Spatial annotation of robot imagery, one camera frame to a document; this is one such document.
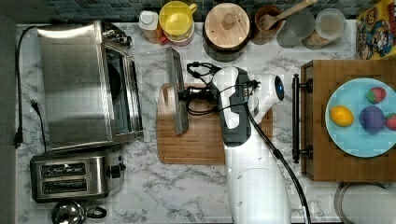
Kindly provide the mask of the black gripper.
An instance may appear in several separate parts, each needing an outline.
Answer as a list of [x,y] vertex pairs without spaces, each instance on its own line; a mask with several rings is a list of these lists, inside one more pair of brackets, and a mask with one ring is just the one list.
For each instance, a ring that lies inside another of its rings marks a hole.
[[212,94],[208,87],[194,87],[189,86],[178,94],[178,98],[185,101],[192,101],[197,99],[207,100],[213,102],[216,97]]

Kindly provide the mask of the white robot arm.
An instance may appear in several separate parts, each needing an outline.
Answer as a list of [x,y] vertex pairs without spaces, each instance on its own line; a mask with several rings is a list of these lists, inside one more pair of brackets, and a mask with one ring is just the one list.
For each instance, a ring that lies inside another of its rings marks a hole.
[[254,75],[230,66],[215,71],[203,88],[176,94],[182,108],[195,99],[219,113],[233,224],[290,224],[290,200],[277,164],[279,153],[260,136],[258,124],[284,99],[277,75]]

